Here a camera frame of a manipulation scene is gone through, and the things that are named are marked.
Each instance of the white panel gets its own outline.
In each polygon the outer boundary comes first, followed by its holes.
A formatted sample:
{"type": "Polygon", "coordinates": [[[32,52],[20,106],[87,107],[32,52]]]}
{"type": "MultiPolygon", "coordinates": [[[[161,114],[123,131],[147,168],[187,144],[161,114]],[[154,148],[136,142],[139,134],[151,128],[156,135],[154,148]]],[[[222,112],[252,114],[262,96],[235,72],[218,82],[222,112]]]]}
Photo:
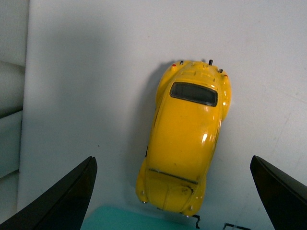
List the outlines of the white panel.
{"type": "Polygon", "coordinates": [[[89,213],[109,204],[185,221],[139,204],[135,181],[163,72],[204,58],[227,71],[233,99],[200,227],[272,230],[249,164],[259,155],[307,184],[306,10],[304,1],[31,1],[18,208],[92,155],[89,213]]]}
{"type": "Polygon", "coordinates": [[[0,60],[25,66],[29,0],[0,2],[0,60]]]}
{"type": "Polygon", "coordinates": [[[0,178],[19,169],[22,111],[0,119],[0,178]]]}
{"type": "Polygon", "coordinates": [[[23,109],[24,71],[22,66],[0,61],[0,118],[23,109]]]}
{"type": "Polygon", "coordinates": [[[18,172],[0,178],[0,224],[17,211],[18,172]]]}

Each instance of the volkswagen beetle model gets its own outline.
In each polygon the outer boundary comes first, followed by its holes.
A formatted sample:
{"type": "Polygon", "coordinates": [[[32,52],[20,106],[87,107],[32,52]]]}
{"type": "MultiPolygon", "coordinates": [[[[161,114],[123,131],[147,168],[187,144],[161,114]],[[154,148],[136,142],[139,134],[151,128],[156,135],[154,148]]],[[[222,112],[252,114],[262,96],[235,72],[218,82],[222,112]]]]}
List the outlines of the volkswagen beetle model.
{"type": "Polygon", "coordinates": [[[207,172],[231,101],[228,75],[212,63],[179,61],[160,80],[136,182],[143,203],[185,216],[193,216],[202,205],[207,172]]]}

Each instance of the rear window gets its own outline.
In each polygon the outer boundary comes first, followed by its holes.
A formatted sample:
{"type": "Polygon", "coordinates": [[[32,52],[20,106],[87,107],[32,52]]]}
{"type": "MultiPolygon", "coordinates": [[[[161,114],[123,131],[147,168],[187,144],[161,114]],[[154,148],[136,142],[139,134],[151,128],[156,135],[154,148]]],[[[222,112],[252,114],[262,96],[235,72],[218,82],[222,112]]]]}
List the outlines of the rear window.
{"type": "Polygon", "coordinates": [[[204,86],[186,82],[175,82],[172,85],[170,95],[174,98],[209,106],[216,106],[217,104],[216,91],[204,86]]]}

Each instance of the white backdrop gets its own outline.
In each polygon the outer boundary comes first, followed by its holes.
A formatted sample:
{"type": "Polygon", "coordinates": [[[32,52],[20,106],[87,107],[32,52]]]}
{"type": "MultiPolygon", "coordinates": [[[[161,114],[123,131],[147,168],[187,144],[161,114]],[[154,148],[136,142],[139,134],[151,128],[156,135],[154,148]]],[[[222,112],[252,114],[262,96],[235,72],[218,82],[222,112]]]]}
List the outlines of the white backdrop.
{"type": "Polygon", "coordinates": [[[272,230],[249,164],[259,155],[307,184],[306,10],[305,1],[32,0],[18,208],[92,155],[88,214],[108,204],[194,225],[140,204],[134,189],[163,72],[213,59],[233,99],[200,227],[272,230]]]}

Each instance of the front hood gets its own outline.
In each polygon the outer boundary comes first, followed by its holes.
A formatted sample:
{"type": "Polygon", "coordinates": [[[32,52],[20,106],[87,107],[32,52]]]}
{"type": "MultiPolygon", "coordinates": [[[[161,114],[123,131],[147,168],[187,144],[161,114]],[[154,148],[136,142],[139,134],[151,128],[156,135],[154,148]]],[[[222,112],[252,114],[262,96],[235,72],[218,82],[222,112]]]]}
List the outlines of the front hood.
{"type": "Polygon", "coordinates": [[[150,203],[171,212],[182,212],[187,208],[195,185],[179,183],[177,178],[151,170],[146,174],[146,191],[150,203]]]}

